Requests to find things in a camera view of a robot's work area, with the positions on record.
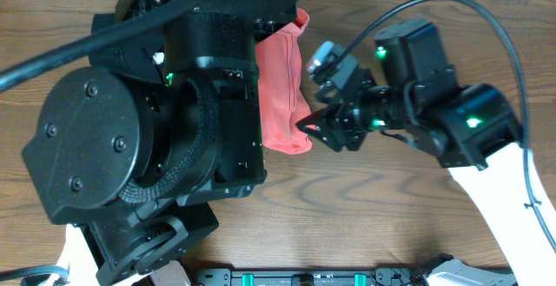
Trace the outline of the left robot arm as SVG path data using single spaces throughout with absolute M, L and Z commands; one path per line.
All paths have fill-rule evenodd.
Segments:
M 209 204 L 264 182 L 256 46 L 299 0 L 118 0 L 87 37 L 1 73 L 9 90 L 81 57 L 22 157 L 92 281 L 132 283 L 217 228 Z

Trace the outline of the red t-shirt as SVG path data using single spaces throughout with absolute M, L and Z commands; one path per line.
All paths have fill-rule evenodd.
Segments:
M 256 62 L 262 144 L 289 155 L 311 150 L 313 143 L 296 123 L 311 114 L 301 92 L 303 69 L 298 38 L 308 26 L 308 13 L 299 8 L 295 20 L 258 43 Z

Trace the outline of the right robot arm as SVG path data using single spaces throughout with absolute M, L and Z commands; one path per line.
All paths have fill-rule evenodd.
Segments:
M 387 82 L 378 85 L 342 46 L 325 42 L 308 61 L 321 110 L 298 128 L 335 151 L 357 151 L 378 131 L 436 158 L 471 197 L 510 267 L 508 274 L 438 257 L 412 285 L 552 285 L 555 253 L 547 236 L 555 210 L 510 103 L 493 86 L 458 83 L 440 33 L 408 19 L 380 30 L 377 56 Z

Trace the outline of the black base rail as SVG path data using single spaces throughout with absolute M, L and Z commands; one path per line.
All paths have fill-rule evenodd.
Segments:
M 351 270 L 204 269 L 198 286 L 514 286 L 509 269 L 486 270 L 440 254 L 418 269 L 383 266 Z

